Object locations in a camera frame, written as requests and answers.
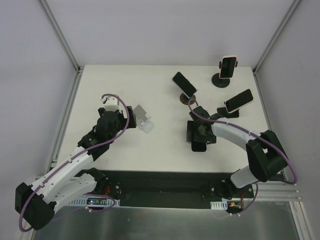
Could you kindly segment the black phone white case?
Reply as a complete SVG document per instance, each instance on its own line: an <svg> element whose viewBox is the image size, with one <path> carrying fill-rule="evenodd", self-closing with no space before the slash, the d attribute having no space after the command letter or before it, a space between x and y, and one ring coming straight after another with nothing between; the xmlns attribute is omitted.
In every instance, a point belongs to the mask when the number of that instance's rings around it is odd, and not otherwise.
<svg viewBox="0 0 320 240"><path fill-rule="evenodd" d="M172 77L172 82L177 85L183 94L189 99L197 92L197 89L179 71Z"/></svg>

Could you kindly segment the white phone stand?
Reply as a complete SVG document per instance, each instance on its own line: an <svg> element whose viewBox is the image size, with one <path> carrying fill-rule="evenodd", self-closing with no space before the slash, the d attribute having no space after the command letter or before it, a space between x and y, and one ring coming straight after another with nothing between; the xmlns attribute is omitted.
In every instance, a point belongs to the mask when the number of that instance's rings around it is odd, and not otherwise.
<svg viewBox="0 0 320 240"><path fill-rule="evenodd" d="M145 133L150 133L151 130L155 127L155 124L151 121L151 117L145 111L145 109L138 104L134 109L133 113L135 114L135 121L137 127Z"/></svg>

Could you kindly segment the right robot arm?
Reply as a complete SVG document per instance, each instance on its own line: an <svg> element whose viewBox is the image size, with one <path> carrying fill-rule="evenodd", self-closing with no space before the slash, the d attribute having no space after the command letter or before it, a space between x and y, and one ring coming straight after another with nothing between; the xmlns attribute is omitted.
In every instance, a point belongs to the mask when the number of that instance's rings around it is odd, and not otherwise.
<svg viewBox="0 0 320 240"><path fill-rule="evenodd" d="M189 113L186 141L196 153L207 151L207 145L215 144L217 138L225 139L245 150L248 165L237 170L214 187L220 198L231 200L242 193L243 188L257 182L267 182L288 166L286 154L273 131L258 136L245 132L230 123L223 123L220 116L207 113Z"/></svg>

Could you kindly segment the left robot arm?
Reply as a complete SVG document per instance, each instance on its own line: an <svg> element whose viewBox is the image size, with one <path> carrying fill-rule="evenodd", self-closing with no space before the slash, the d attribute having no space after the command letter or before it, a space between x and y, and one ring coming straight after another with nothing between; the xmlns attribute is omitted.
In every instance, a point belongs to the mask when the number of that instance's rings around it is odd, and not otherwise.
<svg viewBox="0 0 320 240"><path fill-rule="evenodd" d="M136 116L131 106L119 109L98 109L96 125L77 143L72 153L46 175L28 185L21 183L15 190L15 210L23 233L23 221L30 230L40 230L70 201L81 195L108 197L106 176L93 163L109 150L110 145L127 129L136 128Z"/></svg>

